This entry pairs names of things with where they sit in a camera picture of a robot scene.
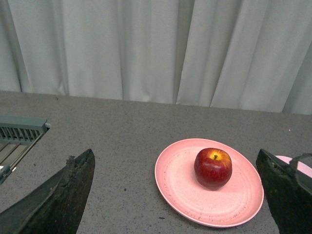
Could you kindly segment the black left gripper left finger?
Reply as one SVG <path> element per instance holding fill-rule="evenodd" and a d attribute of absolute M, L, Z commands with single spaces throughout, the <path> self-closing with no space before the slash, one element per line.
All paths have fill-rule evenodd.
<path fill-rule="evenodd" d="M 66 165 L 0 214 L 2 234 L 75 234 L 81 222 L 95 171 L 91 149 Z"/>

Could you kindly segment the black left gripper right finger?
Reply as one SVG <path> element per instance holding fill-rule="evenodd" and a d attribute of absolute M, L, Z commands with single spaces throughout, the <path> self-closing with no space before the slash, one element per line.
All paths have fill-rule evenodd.
<path fill-rule="evenodd" d="M 312 232 L 312 178 L 298 170 L 299 162 L 311 153 L 286 163 L 260 149 L 256 166 L 271 215 L 281 234 Z"/>

